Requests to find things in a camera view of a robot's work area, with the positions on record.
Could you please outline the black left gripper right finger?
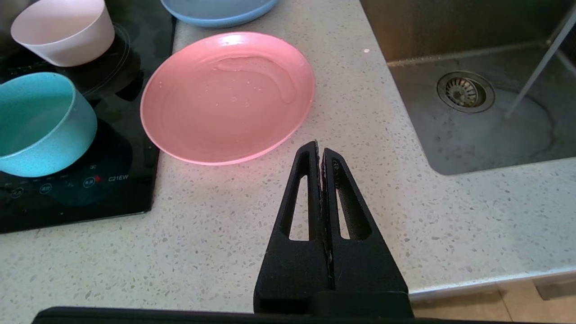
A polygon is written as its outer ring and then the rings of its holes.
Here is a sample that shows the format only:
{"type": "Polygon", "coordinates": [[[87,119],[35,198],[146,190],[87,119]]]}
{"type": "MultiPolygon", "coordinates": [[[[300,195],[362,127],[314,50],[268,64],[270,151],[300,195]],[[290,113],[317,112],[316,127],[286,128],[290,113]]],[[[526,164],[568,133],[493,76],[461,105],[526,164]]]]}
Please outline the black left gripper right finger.
{"type": "Polygon", "coordinates": [[[322,160],[330,289],[323,315],[412,315],[405,279],[377,228],[344,158],[322,160]]]}

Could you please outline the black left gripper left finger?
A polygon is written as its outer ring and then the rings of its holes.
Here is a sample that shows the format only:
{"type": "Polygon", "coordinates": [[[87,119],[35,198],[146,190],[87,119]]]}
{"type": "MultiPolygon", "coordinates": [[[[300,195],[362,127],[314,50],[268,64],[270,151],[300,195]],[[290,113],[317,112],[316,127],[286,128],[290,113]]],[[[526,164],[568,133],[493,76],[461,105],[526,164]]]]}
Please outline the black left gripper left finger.
{"type": "Polygon", "coordinates": [[[308,314],[312,298],[331,287],[322,215],[318,143],[301,146],[295,155],[270,240],[254,289],[254,312],[308,314]],[[290,239],[302,178],[308,191],[307,241],[290,239]]]}

